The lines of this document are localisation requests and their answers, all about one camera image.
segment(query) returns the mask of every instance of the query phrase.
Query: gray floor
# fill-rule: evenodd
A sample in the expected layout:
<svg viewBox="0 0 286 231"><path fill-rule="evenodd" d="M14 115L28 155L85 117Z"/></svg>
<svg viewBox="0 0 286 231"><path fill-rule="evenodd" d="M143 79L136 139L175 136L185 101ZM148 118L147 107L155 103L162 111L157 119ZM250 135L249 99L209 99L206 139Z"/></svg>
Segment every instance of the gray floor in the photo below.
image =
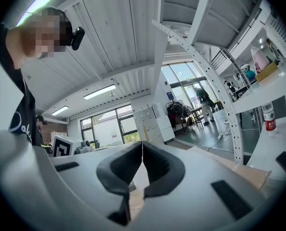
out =
<svg viewBox="0 0 286 231"><path fill-rule="evenodd" d="M274 113L276 119L280 119L286 116L286 95L274 100L273 102ZM228 125L224 124L226 120L225 112L223 110L215 112L215 122L209 123L207 126L189 127L187 129L188 134L183 134L182 130L176 133L176 138L182 141L202 146L212 147L213 149L233 152L233 141L231 135L223 136L221 140L216 144L220 133L228 133ZM243 150L246 153L253 153L255 146L259 139L259 126L258 120L255 115L255 119L251 120L249 111L242 113L242 139L243 139Z"/></svg>
<svg viewBox="0 0 286 231"><path fill-rule="evenodd" d="M215 122L210 122L207 126L192 126L187 129L188 134L183 134L181 130L178 131L176 135L177 139L182 141L203 146L212 147L213 149L218 149L227 152L233 152L233 141L232 136L223 136L222 139L218 141L218 136L220 133L229 133L229 126L224 124L226 120L224 110L213 113ZM242 136L244 143L244 151L247 153L252 153L255 149L259 138L259 130L257 125L257 119L251 120L249 112L244 112L242 114Z"/></svg>

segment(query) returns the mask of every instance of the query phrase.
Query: black t-shirt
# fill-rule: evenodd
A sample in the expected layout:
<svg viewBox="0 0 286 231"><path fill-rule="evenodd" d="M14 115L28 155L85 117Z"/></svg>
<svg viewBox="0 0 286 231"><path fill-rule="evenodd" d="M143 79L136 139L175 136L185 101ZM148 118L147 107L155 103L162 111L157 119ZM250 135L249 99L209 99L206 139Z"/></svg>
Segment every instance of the black t-shirt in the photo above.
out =
<svg viewBox="0 0 286 231"><path fill-rule="evenodd" d="M6 48L6 35L8 29L4 25L0 25L0 64L12 79L15 85L23 93L23 98L13 114L9 131L15 134L25 133L27 139L36 144L36 114L35 114L35 98L29 91L25 83L21 70L16 70L12 58Z"/></svg>

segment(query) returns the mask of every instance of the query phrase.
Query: backpack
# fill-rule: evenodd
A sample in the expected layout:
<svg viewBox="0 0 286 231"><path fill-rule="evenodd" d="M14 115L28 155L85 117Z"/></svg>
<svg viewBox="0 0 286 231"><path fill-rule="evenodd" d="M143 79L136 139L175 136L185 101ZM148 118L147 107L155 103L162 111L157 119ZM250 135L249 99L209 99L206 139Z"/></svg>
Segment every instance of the backpack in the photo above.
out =
<svg viewBox="0 0 286 231"><path fill-rule="evenodd" d="M193 118L189 116L187 119L187 126L192 126L194 124Z"/></svg>

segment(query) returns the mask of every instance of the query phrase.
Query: fluorescent light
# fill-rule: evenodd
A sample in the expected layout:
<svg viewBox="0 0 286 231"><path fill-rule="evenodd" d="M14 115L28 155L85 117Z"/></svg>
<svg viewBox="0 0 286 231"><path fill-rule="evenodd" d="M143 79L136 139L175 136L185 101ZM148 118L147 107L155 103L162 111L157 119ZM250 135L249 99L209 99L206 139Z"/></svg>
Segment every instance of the fluorescent light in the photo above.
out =
<svg viewBox="0 0 286 231"><path fill-rule="evenodd" d="M17 26L19 26L20 24L22 24L23 21L25 21L25 19L26 19L27 17L29 17L30 15L31 15L31 13L24 13L23 16L21 17L21 19L19 20Z"/></svg>
<svg viewBox="0 0 286 231"><path fill-rule="evenodd" d="M100 89L100 90L98 90L98 91L92 92L91 94L86 95L86 96L84 96L83 98L85 98L86 100L88 100L88 99L90 99L90 98L96 97L96 96L98 96L98 95L100 95L100 94L103 94L103 93L105 93L105 92L107 92L107 91L114 90L114 89L116 89L116 86L115 86L115 85L110 85L110 86L105 87L105 88L102 88L102 89Z"/></svg>
<svg viewBox="0 0 286 231"><path fill-rule="evenodd" d="M24 20L31 15L31 13L35 12L37 9L45 6L50 0L35 0L31 6L28 7L28 9L26 10L26 12L23 14L23 16L21 17L21 19L19 20L18 25L20 25L21 23L24 22Z"/></svg>
<svg viewBox="0 0 286 231"><path fill-rule="evenodd" d="M64 110L69 109L68 106L64 106L63 108L59 109L58 111L55 111L52 116L56 116L57 114L59 114L60 112L63 112Z"/></svg>

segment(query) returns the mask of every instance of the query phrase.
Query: black headband camera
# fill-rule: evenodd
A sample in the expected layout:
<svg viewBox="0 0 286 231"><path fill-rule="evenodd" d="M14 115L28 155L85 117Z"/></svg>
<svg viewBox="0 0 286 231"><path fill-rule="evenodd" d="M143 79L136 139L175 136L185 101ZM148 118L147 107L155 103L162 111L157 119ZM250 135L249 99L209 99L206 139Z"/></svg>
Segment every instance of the black headband camera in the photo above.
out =
<svg viewBox="0 0 286 231"><path fill-rule="evenodd" d="M82 27L78 27L74 33L71 34L71 38L69 39L68 46L71 46L74 51L79 49L79 46L82 42L82 39L84 37L85 31Z"/></svg>

